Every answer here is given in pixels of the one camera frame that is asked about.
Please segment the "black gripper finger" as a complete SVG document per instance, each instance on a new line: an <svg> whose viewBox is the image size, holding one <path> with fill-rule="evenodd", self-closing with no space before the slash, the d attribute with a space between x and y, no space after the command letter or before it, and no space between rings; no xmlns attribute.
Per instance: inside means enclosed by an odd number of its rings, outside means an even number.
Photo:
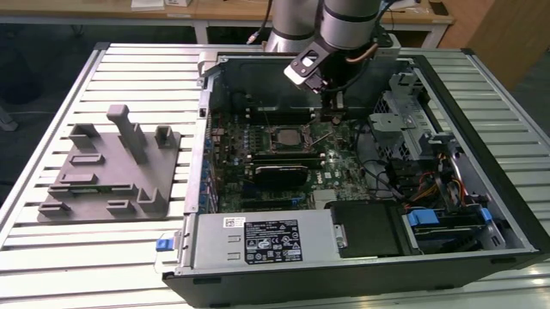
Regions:
<svg viewBox="0 0 550 309"><path fill-rule="evenodd" d="M340 124L348 113L345 104L345 93L324 94L322 96L322 122L332 122Z"/></svg>

